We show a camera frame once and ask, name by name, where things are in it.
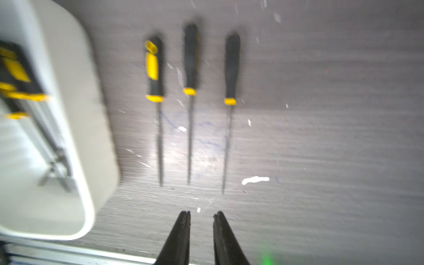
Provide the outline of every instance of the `table surface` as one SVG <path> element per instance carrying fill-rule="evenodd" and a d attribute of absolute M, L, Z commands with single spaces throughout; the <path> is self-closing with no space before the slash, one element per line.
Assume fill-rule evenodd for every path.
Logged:
<path fill-rule="evenodd" d="M 218 210 L 252 264 L 424 259 L 424 4 L 397 0 L 56 0 L 93 45 L 122 179 L 82 243 L 156 256 L 192 212 L 191 262 L 213 263 Z M 201 19 L 192 184 L 182 28 Z M 227 188 L 225 36 L 242 39 Z M 144 40 L 165 43 L 165 184 Z M 269 182 L 241 184 L 245 178 Z"/>

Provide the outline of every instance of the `white plastic bin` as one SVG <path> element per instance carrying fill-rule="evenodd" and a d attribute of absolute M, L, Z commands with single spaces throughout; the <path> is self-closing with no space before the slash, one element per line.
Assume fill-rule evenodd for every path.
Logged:
<path fill-rule="evenodd" d="M 39 187 L 47 165 L 0 104 L 0 233 L 73 240 L 93 226 L 119 181 L 92 53 L 78 21 L 51 0 L 0 0 L 0 39 L 21 45 L 64 137 L 73 181 Z"/>

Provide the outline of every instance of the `white paint chip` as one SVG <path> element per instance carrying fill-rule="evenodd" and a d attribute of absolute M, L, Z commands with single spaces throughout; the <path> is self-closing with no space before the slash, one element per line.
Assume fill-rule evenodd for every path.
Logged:
<path fill-rule="evenodd" d="M 145 163 L 143 163 L 143 162 L 140 162 L 140 161 L 137 161 L 137 162 L 139 162 L 140 164 L 145 165 L 146 167 L 151 167 L 151 166 L 149 166 L 148 164 L 145 164 Z"/>
<path fill-rule="evenodd" d="M 180 69 L 177 67 L 177 76 L 178 76 L 178 84 L 180 86 L 183 86 L 183 74 L 181 73 Z"/>
<path fill-rule="evenodd" d="M 274 12 L 274 19 L 275 21 L 277 21 L 278 23 L 281 23 L 281 16 L 278 15 L 277 13 Z"/>
<path fill-rule="evenodd" d="M 251 177 L 251 178 L 244 179 L 241 182 L 241 184 L 246 185 L 248 183 L 257 183 L 257 182 L 261 182 L 261 181 L 269 181 L 269 177 L 254 176 L 254 177 Z"/>

